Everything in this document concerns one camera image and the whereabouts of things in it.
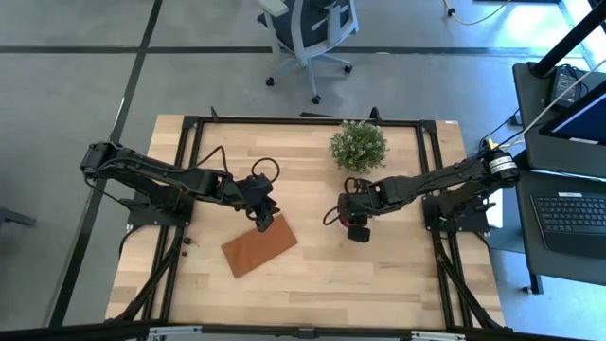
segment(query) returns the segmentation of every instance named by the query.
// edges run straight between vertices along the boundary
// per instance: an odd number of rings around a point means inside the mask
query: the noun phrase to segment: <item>table leg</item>
[[[543,282],[541,281],[540,275],[530,273],[530,286],[522,288],[527,294],[542,295],[543,294]]]
[[[25,216],[23,214],[17,213],[17,212],[13,212],[9,209],[6,209],[4,207],[0,207],[0,225],[2,225],[3,222],[7,222],[7,223],[17,223],[17,224],[22,224],[22,225],[26,225],[26,226],[32,226],[36,223],[36,220],[33,218],[29,218],[28,216]]]

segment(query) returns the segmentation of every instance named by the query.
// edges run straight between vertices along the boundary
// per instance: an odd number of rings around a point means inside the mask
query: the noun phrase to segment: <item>concrete floor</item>
[[[467,20],[498,7],[452,2]],[[139,45],[152,4],[5,0],[0,46]],[[344,45],[492,47],[507,53],[507,48],[544,50],[568,29],[555,5],[511,4],[475,27],[446,19],[439,0],[358,0],[357,7],[361,31]],[[253,0],[165,1],[151,45],[268,45],[267,31],[255,21],[258,13]],[[208,114],[211,105],[222,116],[290,117],[303,111],[366,117],[377,106],[384,117],[458,120],[472,152],[480,137],[517,108],[511,66],[534,59],[516,53],[343,55],[355,64],[348,77],[331,65],[316,65],[320,105],[310,103],[301,73],[266,88],[263,80],[273,66],[268,54],[148,55],[121,142],[144,153],[157,115]],[[573,57],[566,62],[587,67],[578,51]],[[78,165],[88,143],[109,135],[133,63],[133,54],[0,53],[0,206],[38,219],[32,228],[0,228],[0,330],[46,323],[89,194]],[[494,138],[512,131],[506,128]],[[107,189],[132,195],[115,184]],[[65,323],[103,319],[126,216],[122,207],[102,201]],[[606,305],[599,304],[606,288],[547,278],[544,296],[527,296],[519,291],[528,281],[524,256],[495,251],[492,259],[508,326],[606,338],[601,323]]]

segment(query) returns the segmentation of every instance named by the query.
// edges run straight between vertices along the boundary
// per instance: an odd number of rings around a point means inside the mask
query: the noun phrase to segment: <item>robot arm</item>
[[[345,183],[346,193],[339,195],[338,219],[348,227],[351,239],[367,242],[370,234],[365,228],[368,217],[399,210],[419,195],[465,183],[456,191],[439,196],[440,212],[450,218],[478,196],[511,188],[519,178],[520,172],[511,155],[499,150],[483,151],[479,157],[414,177],[392,176],[377,182],[349,178]],[[348,190],[351,181],[354,191]]]
[[[234,181],[231,173],[203,170],[197,167],[181,169],[141,155],[114,142],[99,142],[89,146],[80,164],[87,179],[115,179],[148,196],[151,203],[167,212],[178,211],[186,195],[198,201],[230,206],[254,220],[260,232],[265,231],[279,212],[276,202],[268,195],[272,182],[264,174],[252,174]]]

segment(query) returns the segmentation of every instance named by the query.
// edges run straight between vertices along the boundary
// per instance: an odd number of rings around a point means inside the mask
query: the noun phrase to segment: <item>green plant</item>
[[[348,171],[368,174],[382,166],[387,140],[381,128],[359,121],[343,121],[343,131],[330,139],[329,151],[334,161]]]

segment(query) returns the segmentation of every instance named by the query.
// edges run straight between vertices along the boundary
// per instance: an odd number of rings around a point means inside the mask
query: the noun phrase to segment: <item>wooden table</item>
[[[148,155],[174,161],[182,116],[159,116]],[[234,279],[221,245],[254,228],[243,213],[196,203],[179,260],[171,322],[318,327],[444,328],[437,266],[431,236],[424,228],[420,198],[402,210],[372,222],[369,243],[347,239],[335,223],[323,226],[336,205],[345,171],[330,158],[330,137],[337,126],[205,124],[199,159],[224,145],[227,164],[237,179],[263,156],[281,167],[271,196],[292,227],[298,244],[260,268]],[[386,167],[368,179],[421,173],[414,129],[383,128],[389,152]],[[444,165],[465,157],[459,126],[437,122]],[[431,146],[429,136],[426,145]],[[185,160],[189,160],[190,146]],[[428,155],[433,167],[433,156]],[[220,169],[219,157],[206,168]],[[274,170],[267,166],[271,177]],[[158,227],[143,228],[126,242],[107,316],[121,313],[147,280]],[[487,247],[473,234],[458,234],[465,280],[491,317],[503,324]],[[455,321],[461,323],[456,289],[450,283]],[[156,292],[152,316],[158,316],[164,284]]]

